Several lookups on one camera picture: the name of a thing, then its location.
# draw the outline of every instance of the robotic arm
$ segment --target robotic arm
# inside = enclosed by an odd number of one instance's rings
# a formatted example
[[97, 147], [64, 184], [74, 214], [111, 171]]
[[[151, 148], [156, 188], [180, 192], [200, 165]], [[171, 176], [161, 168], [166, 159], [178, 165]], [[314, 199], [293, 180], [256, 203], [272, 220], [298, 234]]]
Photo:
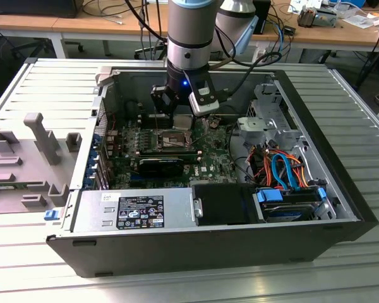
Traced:
[[[217, 91], [209, 74], [215, 23], [228, 31], [244, 51], [257, 17], [251, 0], [172, 0], [169, 2], [167, 84], [154, 86], [151, 96], [159, 112], [171, 115], [178, 105], [190, 105], [197, 117], [207, 115], [225, 102], [227, 90]], [[221, 50], [214, 43], [214, 50]], [[163, 100], [163, 94], [169, 103]]]

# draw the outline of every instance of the wooden desk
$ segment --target wooden desk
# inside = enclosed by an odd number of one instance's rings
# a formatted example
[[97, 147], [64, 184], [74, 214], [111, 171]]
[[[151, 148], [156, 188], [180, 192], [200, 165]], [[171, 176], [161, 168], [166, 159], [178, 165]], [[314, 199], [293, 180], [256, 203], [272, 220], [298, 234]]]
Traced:
[[[299, 27], [297, 15], [287, 13], [287, 3], [290, 0], [274, 0], [274, 7], [278, 15], [286, 25], [296, 28], [296, 34], [292, 42], [292, 48], [299, 49], [331, 49], [335, 51], [371, 51], [378, 38], [379, 28], [369, 27], [365, 30], [350, 25], [342, 20], [337, 22], [335, 28]], [[121, 0], [100, 0], [101, 7], [121, 4]], [[93, 15], [99, 15], [97, 3], [93, 2], [86, 7]], [[106, 13], [126, 11], [126, 5], [110, 8]], [[148, 5], [150, 26], [158, 32], [157, 10], [155, 4]], [[41, 16], [6, 16], [0, 15], [0, 31], [10, 37], [43, 37], [49, 38], [54, 44], [58, 58], [66, 58], [67, 51], [64, 39], [89, 39], [89, 40], [129, 40], [139, 41], [140, 27], [138, 20], [132, 13], [126, 11], [121, 14], [124, 24], [106, 20], [105, 18], [89, 16], [80, 12], [75, 19], [64, 19]], [[168, 5], [160, 5], [162, 34], [167, 35]], [[250, 45], [260, 44], [269, 46], [277, 40], [278, 36], [272, 25], [267, 25], [263, 35], [254, 35]]]
[[[278, 13], [279, 18], [287, 20], [285, 25], [296, 28], [296, 34], [294, 40], [295, 44], [312, 44], [312, 47], [303, 48], [316, 48], [316, 49], [334, 49], [337, 51], [351, 50], [354, 47], [354, 51], [359, 50], [362, 47], [373, 47], [376, 44], [379, 34], [379, 27], [369, 27], [362, 29], [355, 27], [352, 24], [338, 20], [335, 28], [329, 27], [312, 27], [305, 28], [299, 27], [296, 14], [288, 13], [288, 5], [290, 0], [274, 0], [274, 7]], [[271, 8], [270, 13], [274, 15], [274, 11]], [[264, 34], [261, 38], [267, 40], [277, 40], [278, 36], [273, 30], [273, 26], [266, 27]], [[253, 36], [253, 40], [261, 40], [259, 36]]]

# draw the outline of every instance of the power cable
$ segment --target power cable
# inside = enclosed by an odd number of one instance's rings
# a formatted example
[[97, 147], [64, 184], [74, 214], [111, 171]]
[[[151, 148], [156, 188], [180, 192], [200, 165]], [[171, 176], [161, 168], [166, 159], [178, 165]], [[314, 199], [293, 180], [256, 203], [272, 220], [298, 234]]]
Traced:
[[143, 21], [142, 18], [140, 18], [139, 14], [135, 11], [135, 8], [132, 6], [131, 4], [131, 1], [130, 0], [125, 0], [126, 2], [126, 5], [128, 5], [129, 9], [131, 10], [131, 12], [133, 13], [133, 15], [136, 17], [136, 19], [138, 19], [138, 21], [150, 32], [152, 33], [156, 38], [160, 39], [161, 41], [163, 42], [167, 42], [167, 38], [164, 38], [162, 37], [161, 35], [159, 35], [158, 33], [156, 33], [154, 30], [152, 30], [152, 28], [150, 26], [148, 26], [146, 24], [145, 21]]
[[15, 46], [14, 46], [14, 44], [12, 44], [11, 43], [11, 41], [10, 40], [8, 40], [8, 38], [6, 37], [6, 36], [4, 36], [1, 32], [0, 32], [0, 36], [2, 36], [6, 41], [7, 41], [7, 43], [9, 44], [9, 45], [11, 45], [11, 47], [12, 48], [14, 48], [16, 51], [17, 51], [17, 53], [22, 57], [22, 58], [24, 58], [24, 59], [26, 59], [27, 57], [25, 57]]
[[375, 44], [375, 46], [373, 47], [371, 53], [369, 54], [367, 60], [365, 61], [363, 67], [361, 68], [361, 71], [359, 72], [359, 75], [358, 75], [358, 81], [360, 80], [361, 75], [363, 74], [363, 72], [364, 72], [364, 70], [365, 70], [365, 68], [366, 68], [366, 65], [367, 65], [368, 62], [370, 61], [370, 58], [373, 58], [373, 54], [375, 53], [375, 50], [376, 50], [376, 48], [378, 47], [378, 44], [379, 44], [379, 37], [378, 37], [378, 40], [376, 41], [376, 44]]

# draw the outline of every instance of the white paper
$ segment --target white paper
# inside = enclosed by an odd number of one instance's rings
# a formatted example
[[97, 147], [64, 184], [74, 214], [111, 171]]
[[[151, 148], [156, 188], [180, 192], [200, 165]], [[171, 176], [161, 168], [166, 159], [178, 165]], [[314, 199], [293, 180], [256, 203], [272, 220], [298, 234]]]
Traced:
[[101, 195], [101, 202], [118, 202], [120, 193], [105, 193]]
[[303, 6], [307, 8], [321, 8], [322, 0], [291, 0], [288, 13], [300, 14]]
[[344, 20], [345, 22], [349, 24], [355, 25], [356, 27], [359, 27], [359, 28], [368, 28], [368, 27], [373, 26], [372, 20], [367, 19], [367, 17], [363, 17], [359, 15], [355, 15], [355, 16], [349, 17], [347, 19], [342, 19], [342, 20]]

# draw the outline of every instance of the motherboard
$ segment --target motherboard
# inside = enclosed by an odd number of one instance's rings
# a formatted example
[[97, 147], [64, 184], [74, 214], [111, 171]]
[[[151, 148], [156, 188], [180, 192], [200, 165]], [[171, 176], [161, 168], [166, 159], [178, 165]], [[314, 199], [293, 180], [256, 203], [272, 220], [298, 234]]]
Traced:
[[214, 117], [183, 128], [164, 122], [128, 121], [108, 132], [110, 189], [236, 183], [227, 151], [227, 124]]

